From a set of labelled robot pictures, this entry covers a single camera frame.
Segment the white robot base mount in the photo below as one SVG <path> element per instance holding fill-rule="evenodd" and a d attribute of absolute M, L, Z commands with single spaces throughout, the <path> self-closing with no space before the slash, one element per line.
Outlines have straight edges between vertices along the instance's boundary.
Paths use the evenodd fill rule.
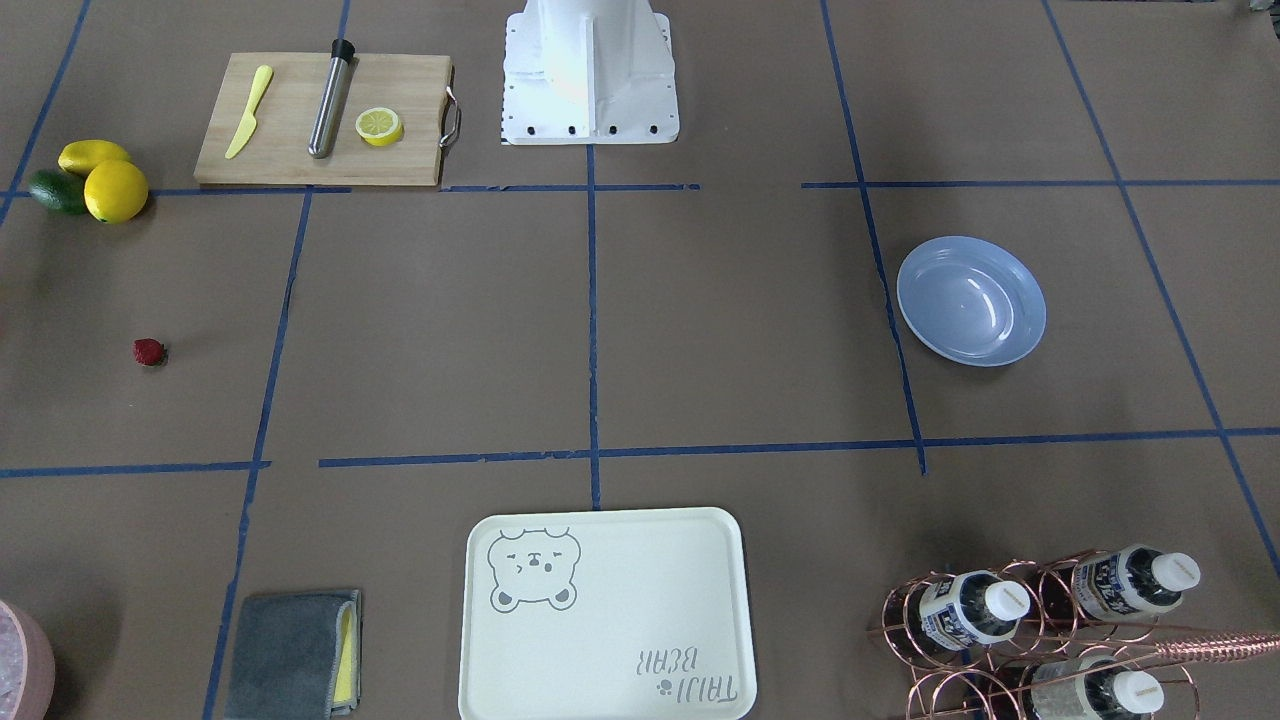
<path fill-rule="evenodd" d="M 506 19 L 500 141 L 672 143 L 681 131 L 669 18 L 648 1 L 527 1 Z"/>

